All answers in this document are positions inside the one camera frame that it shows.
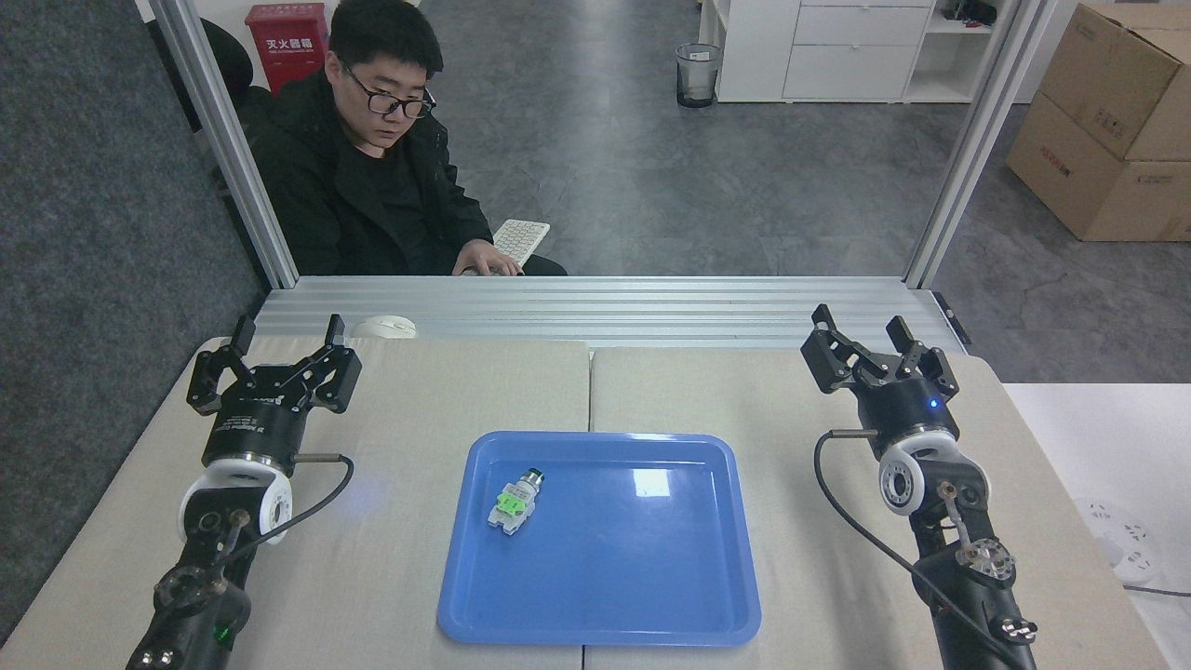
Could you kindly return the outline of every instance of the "green led light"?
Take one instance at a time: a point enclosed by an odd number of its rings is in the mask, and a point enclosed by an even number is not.
[[[500,494],[497,496],[497,509],[505,514],[516,516],[525,512],[525,501],[510,496],[509,494]]]

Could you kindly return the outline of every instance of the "black hair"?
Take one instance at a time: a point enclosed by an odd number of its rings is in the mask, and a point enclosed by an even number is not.
[[[331,17],[328,48],[347,65],[391,56],[426,69],[443,69],[443,54],[430,21],[404,0],[343,0]]]

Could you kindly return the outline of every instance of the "wire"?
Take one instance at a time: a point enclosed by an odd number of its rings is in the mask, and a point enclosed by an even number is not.
[[[1146,587],[1130,587],[1129,584],[1124,584],[1124,588],[1127,591],[1141,591],[1143,594],[1158,594],[1160,596],[1174,596],[1180,599],[1191,597],[1191,594],[1186,591],[1167,591],[1164,589],[1148,589]]]
[[[828,431],[827,433],[823,433],[823,436],[818,439],[818,443],[815,444],[815,480],[818,482],[819,489],[823,491],[823,495],[827,496],[827,502],[831,503],[831,507],[835,508],[835,512],[838,513],[840,516],[842,516],[843,520],[847,521],[848,525],[853,527],[853,530],[863,536],[863,538],[869,543],[872,543],[877,549],[881,550],[881,552],[884,552],[885,556],[892,558],[894,563],[897,563],[903,569],[905,569],[911,575],[922,581],[923,586],[925,586],[930,590],[930,593],[935,595],[935,597],[937,597],[943,605],[946,605],[952,614],[959,616],[960,621],[962,621],[965,625],[972,628],[972,631],[974,631],[980,637],[980,639],[983,639],[989,645],[989,647],[992,650],[993,653],[997,655],[998,658],[1000,658],[1011,668],[1025,670],[1022,663],[1018,662],[1016,658],[1014,658],[1014,656],[1009,652],[1004,643],[993,638],[989,633],[989,631],[984,630],[979,624],[973,621],[971,616],[968,616],[962,609],[960,609],[958,605],[952,602],[952,599],[947,597],[947,595],[944,595],[943,591],[939,587],[936,587],[934,582],[931,582],[925,575],[923,575],[921,570],[915,568],[909,561],[902,558],[899,553],[893,551],[888,545],[880,541],[880,539],[878,539],[877,536],[873,536],[867,528],[861,526],[859,521],[853,519],[853,516],[848,514],[846,509],[843,509],[843,506],[841,506],[840,502],[835,500],[835,496],[831,495],[831,490],[828,489],[827,487],[827,481],[823,480],[823,465],[821,463],[823,445],[827,444],[827,442],[833,438],[867,439],[867,438],[875,438],[877,436],[878,433],[875,431]]]
[[[272,540],[273,538],[276,538],[281,533],[285,533],[286,531],[293,528],[294,526],[297,526],[297,525],[301,524],[303,521],[305,521],[306,519],[308,519],[311,515],[318,513],[320,509],[323,509],[324,507],[326,507],[328,505],[330,505],[331,501],[333,501],[336,497],[338,497],[339,494],[343,493],[343,489],[345,489],[348,487],[348,482],[351,482],[351,476],[356,471],[356,464],[351,463],[351,459],[348,458],[348,457],[345,457],[345,456],[343,456],[343,455],[336,455],[335,456],[335,461],[314,462],[314,463],[342,463],[342,464],[344,464],[344,465],[348,467],[348,470],[347,470],[347,472],[343,474],[343,480],[339,482],[339,486],[336,487],[333,491],[331,491],[330,494],[328,494],[325,499],[318,501],[313,507],[311,507],[306,512],[299,514],[298,516],[294,516],[289,521],[286,521],[281,526],[278,526],[276,528],[269,531],[268,533],[261,536],[260,538],[256,538],[255,540],[248,543],[247,545],[242,545],[242,546],[236,547],[236,551],[231,552],[230,555],[227,555],[227,556],[225,556],[223,558],[216,559],[216,562],[211,564],[211,569],[212,570],[218,570],[219,568],[222,568],[224,565],[227,565],[229,563],[231,563],[231,562],[236,561],[237,558],[244,556],[244,553],[247,553],[247,552],[256,549],[262,543],[267,543],[267,541]]]

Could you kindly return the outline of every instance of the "power strip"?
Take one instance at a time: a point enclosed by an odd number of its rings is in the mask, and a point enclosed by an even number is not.
[[[1095,499],[1075,499],[1075,507],[1122,583],[1140,587],[1158,576],[1158,543],[1141,521]]]

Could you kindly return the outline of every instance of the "white keyboard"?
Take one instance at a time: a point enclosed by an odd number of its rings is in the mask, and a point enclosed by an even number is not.
[[[512,256],[517,264],[524,264],[549,231],[549,223],[510,218],[492,234],[492,243],[501,253]],[[473,276],[479,273],[468,268],[463,274]]]

